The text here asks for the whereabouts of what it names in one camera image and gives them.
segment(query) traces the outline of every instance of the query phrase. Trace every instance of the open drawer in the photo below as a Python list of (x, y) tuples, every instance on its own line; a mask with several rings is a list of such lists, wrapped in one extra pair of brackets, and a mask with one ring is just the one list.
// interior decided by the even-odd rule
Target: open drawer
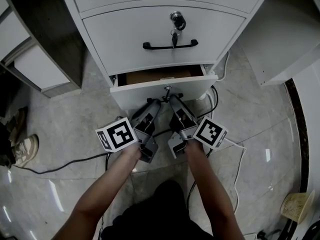
[(148, 98), (162, 100), (167, 86), (170, 94), (183, 94), (183, 101), (198, 99), (217, 79), (203, 65), (155, 68), (117, 75), (110, 93), (122, 110), (138, 109)]

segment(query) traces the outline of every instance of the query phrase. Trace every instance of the hand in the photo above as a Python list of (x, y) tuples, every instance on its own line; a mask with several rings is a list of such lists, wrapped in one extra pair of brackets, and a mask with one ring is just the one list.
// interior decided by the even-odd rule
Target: hand
[(137, 159), (139, 159), (141, 157), (140, 144), (136, 142), (125, 147), (121, 154), (137, 157)]
[(196, 139), (189, 139), (184, 148), (186, 154), (204, 153), (204, 147), (201, 142)]

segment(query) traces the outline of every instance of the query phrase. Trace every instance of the person's right arm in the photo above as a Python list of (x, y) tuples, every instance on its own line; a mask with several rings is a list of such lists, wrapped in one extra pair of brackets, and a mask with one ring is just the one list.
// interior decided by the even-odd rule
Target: person's right arm
[(213, 235), (221, 240), (243, 240), (230, 198), (213, 172), (202, 144), (189, 140), (184, 152), (210, 219)]

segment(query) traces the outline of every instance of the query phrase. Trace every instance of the human arm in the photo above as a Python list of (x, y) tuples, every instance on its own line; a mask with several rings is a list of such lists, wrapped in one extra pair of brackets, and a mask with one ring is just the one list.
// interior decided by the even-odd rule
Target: human arm
[(209, 217), (213, 235), (221, 240), (243, 240), (230, 198), (213, 172), (202, 144), (197, 140), (189, 140), (184, 152)]
[(110, 206), (140, 157), (138, 144), (123, 149), (112, 166), (80, 197), (70, 217), (52, 240), (92, 240), (99, 219)]

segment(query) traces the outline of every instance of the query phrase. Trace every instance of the white marker cube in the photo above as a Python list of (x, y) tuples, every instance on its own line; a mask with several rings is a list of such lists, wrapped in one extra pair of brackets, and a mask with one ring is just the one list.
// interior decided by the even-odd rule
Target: white marker cube
[(109, 123), (95, 130), (105, 151), (117, 152), (138, 141), (128, 118)]
[(217, 149), (228, 133), (227, 128), (205, 116), (193, 137), (211, 149)]

